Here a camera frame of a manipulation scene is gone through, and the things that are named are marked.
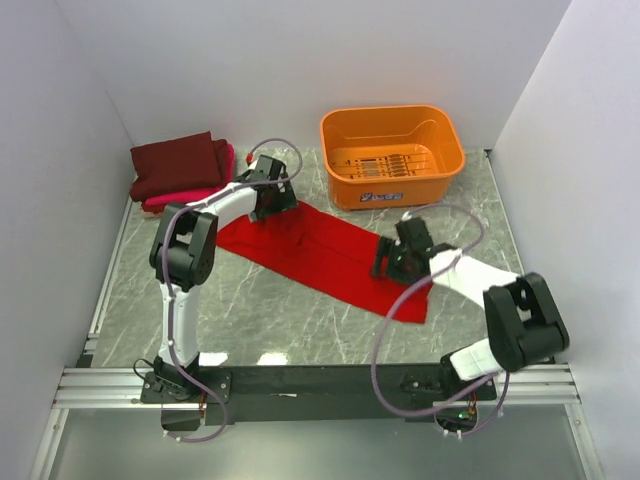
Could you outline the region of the orange plastic basket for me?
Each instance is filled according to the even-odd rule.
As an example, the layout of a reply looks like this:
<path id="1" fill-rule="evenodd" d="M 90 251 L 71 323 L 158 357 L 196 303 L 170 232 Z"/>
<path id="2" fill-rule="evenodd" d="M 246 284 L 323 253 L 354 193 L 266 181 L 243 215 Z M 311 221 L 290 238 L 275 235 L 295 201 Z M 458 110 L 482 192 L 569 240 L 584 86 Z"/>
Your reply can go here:
<path id="1" fill-rule="evenodd" d="M 436 203 L 466 163 L 452 120 L 430 105 L 334 110 L 320 137 L 328 196 L 342 210 Z"/>

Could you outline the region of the red t shirt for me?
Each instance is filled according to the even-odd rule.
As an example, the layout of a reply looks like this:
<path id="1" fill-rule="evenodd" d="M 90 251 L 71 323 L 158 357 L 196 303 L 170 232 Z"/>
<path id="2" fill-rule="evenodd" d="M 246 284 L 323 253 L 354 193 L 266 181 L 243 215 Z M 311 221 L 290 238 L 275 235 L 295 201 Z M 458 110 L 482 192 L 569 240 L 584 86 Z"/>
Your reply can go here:
<path id="1" fill-rule="evenodd" d="M 301 202 L 252 222 L 223 227 L 217 246 L 352 306 L 384 316 L 408 289 L 374 277 L 380 236 Z"/>

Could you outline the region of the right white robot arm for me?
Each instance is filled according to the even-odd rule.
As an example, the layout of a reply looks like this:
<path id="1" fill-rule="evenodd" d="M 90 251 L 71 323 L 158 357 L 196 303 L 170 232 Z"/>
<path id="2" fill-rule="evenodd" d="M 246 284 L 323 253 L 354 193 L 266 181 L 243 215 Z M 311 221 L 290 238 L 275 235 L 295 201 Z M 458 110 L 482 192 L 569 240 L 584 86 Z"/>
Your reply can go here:
<path id="1" fill-rule="evenodd" d="M 424 286 L 452 290 L 484 312 L 485 338 L 445 355 L 439 387 L 460 399 L 474 381 L 514 373 L 569 348 L 570 336 L 546 280 L 538 273 L 501 270 L 467 254 L 464 248 L 436 244 L 423 219 L 404 216 L 397 238 L 378 240 L 371 273 L 408 287 L 385 316 L 389 325 Z"/>

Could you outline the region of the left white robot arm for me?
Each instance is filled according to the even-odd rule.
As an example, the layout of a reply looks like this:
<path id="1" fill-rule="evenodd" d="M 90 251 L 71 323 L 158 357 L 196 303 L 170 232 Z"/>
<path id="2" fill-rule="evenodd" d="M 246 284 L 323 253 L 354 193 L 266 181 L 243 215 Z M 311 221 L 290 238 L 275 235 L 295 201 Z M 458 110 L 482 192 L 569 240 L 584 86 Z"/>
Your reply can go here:
<path id="1" fill-rule="evenodd" d="M 217 234 L 238 219 L 255 222 L 296 207 L 286 165 L 266 155 L 220 191 L 165 207 L 149 255 L 163 300 L 163 338 L 153 370 L 176 401 L 193 399 L 200 388 L 197 309 L 214 267 Z"/>

